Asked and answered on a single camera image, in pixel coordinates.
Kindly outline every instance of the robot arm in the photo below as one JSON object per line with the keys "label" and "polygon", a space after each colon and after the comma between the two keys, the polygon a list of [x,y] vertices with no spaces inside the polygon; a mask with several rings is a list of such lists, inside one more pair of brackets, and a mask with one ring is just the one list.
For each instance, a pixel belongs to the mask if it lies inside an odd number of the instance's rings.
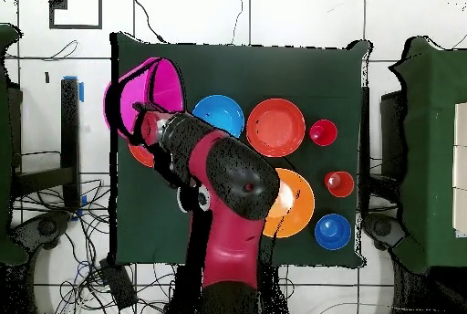
{"label": "robot arm", "polygon": [[200,184],[199,206],[212,212],[204,311],[234,313],[236,308],[223,296],[234,299],[246,293],[255,300],[259,242],[278,195],[278,175],[253,149],[188,112],[142,110],[140,123],[145,147],[158,162],[155,169],[178,186],[190,187],[193,180]]}

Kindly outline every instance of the pink bucket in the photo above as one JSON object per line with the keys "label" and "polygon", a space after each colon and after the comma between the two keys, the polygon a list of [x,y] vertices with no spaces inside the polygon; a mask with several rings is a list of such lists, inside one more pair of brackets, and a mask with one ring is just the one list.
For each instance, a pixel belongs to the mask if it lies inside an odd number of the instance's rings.
{"label": "pink bucket", "polygon": [[[132,71],[119,79],[124,83],[120,97],[120,115],[123,125],[129,133],[133,133],[133,127],[138,112],[133,109],[133,103],[157,103],[168,111],[183,110],[182,84],[177,69],[173,63],[166,58],[148,58]],[[104,108],[110,83],[104,93]]]}

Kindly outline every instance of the floor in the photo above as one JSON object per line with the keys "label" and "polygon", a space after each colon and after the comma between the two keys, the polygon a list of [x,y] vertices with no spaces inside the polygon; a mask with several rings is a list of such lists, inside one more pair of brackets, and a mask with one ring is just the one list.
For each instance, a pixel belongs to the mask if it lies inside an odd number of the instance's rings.
{"label": "floor", "polygon": [[[233,41],[235,45],[346,47],[357,39],[370,40],[374,45],[368,66],[373,158],[381,157],[380,97],[400,88],[388,66],[400,58],[405,41],[412,36],[427,35],[439,46],[452,48],[467,34],[466,0],[138,1],[146,8],[152,28],[169,42],[226,44]],[[134,0],[102,0],[102,29],[50,30],[48,0],[0,0],[0,20],[19,26],[23,33],[19,44],[7,50],[5,60],[10,79],[19,82],[24,91],[23,153],[59,151],[60,80],[64,76],[78,76],[78,80],[84,82],[84,101],[79,104],[83,192],[89,191],[88,199],[97,190],[102,194],[109,185],[109,131],[102,116],[102,96],[110,79],[109,33],[124,31],[140,40],[157,42],[144,12]],[[97,24],[98,1],[68,0],[67,10],[56,11],[55,23]],[[58,55],[63,57],[77,43],[69,58],[47,61],[70,42]],[[466,46],[467,40],[457,47]],[[58,161],[56,153],[25,156],[24,171],[54,168]],[[99,180],[102,187],[97,189]],[[107,201],[106,195],[99,199],[104,208]],[[22,204],[16,202],[16,208],[14,224],[38,212],[34,211],[37,206],[27,199],[23,199]],[[107,214],[105,209],[92,212],[103,217]],[[91,223],[94,216],[85,212],[83,219]],[[107,227],[101,224],[93,231],[98,259],[109,250]],[[78,222],[70,221],[68,235],[75,256],[86,260],[85,240]],[[391,261],[386,253],[376,250],[364,234],[361,247],[367,265],[358,270],[281,268],[281,277],[289,279],[282,283],[289,297],[290,313],[388,314],[393,294]],[[73,247],[65,237],[55,249],[41,251],[35,278],[40,314],[54,314],[59,304],[65,305],[62,297],[67,298],[71,287],[63,282],[79,280],[77,270]],[[173,280],[170,266],[132,265],[129,273],[139,298],[167,299]],[[155,282],[156,274],[160,284]],[[99,307],[95,299],[89,302],[92,303]],[[68,308],[62,310],[62,314],[70,314]],[[103,311],[83,309],[80,313],[103,314]],[[107,313],[118,314],[115,308],[108,308]],[[139,304],[137,311],[125,309],[121,314],[160,312]]]}

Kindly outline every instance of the blue plate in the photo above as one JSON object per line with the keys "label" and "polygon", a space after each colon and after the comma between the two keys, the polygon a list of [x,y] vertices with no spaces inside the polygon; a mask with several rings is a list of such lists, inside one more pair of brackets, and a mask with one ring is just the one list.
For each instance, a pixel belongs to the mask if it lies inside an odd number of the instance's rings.
{"label": "blue plate", "polygon": [[192,114],[236,138],[240,137],[244,130],[242,109],[237,102],[224,95],[210,95],[201,99]]}
{"label": "blue plate", "polygon": [[345,246],[352,235],[348,220],[338,214],[321,217],[315,227],[315,238],[327,250],[339,250]]}

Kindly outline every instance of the green table cover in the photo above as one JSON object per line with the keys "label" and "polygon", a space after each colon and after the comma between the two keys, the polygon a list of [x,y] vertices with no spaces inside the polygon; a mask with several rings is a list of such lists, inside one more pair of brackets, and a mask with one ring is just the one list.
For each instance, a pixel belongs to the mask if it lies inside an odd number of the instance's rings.
{"label": "green table cover", "polygon": [[13,200],[10,197],[13,177],[13,144],[8,106],[8,85],[5,70],[5,52],[20,38],[19,30],[9,24],[0,24],[0,263],[20,265],[28,260],[25,249],[8,237]]}
{"label": "green table cover", "polygon": [[406,49],[394,70],[408,98],[401,199],[410,236],[394,254],[416,273],[467,266],[467,238],[456,238],[452,228],[454,114],[455,104],[467,101],[467,51],[439,50],[425,37],[409,39]]}
{"label": "green table cover", "polygon": [[[234,47],[211,45],[143,44],[118,34],[119,74],[150,57],[171,59],[182,73],[187,110],[212,94],[235,99],[249,113],[264,99],[289,99],[302,110],[306,128],[319,119],[336,123],[338,136],[328,147],[307,137],[288,157],[313,188],[316,208],[300,233],[277,239],[274,264],[360,267],[355,252],[356,191],[347,198],[333,197],[324,185],[325,174],[342,170],[356,177],[361,105],[362,58],[369,42],[348,49],[292,47]],[[246,142],[244,134],[241,140]],[[275,167],[290,169],[284,159],[269,159]],[[117,199],[119,263],[184,263],[189,217],[183,214],[176,193],[159,175],[137,162],[125,140],[119,139],[119,193]],[[314,237],[317,220],[325,214],[344,215],[352,225],[350,242],[327,251]],[[262,248],[271,250],[263,236]]]}

